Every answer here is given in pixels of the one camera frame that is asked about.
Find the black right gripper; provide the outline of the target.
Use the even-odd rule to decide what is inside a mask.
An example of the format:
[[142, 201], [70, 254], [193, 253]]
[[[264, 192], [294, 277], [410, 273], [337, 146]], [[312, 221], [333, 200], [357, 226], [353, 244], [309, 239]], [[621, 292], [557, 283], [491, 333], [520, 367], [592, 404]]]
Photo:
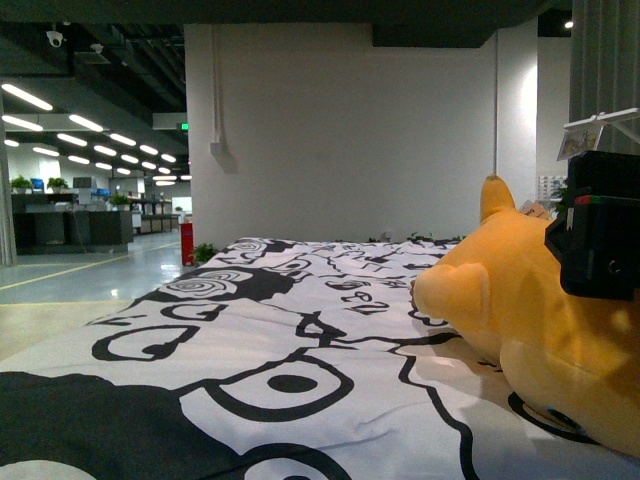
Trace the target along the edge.
[[639, 290], [639, 157], [602, 151], [572, 157], [564, 204], [545, 232], [562, 289], [632, 301]]

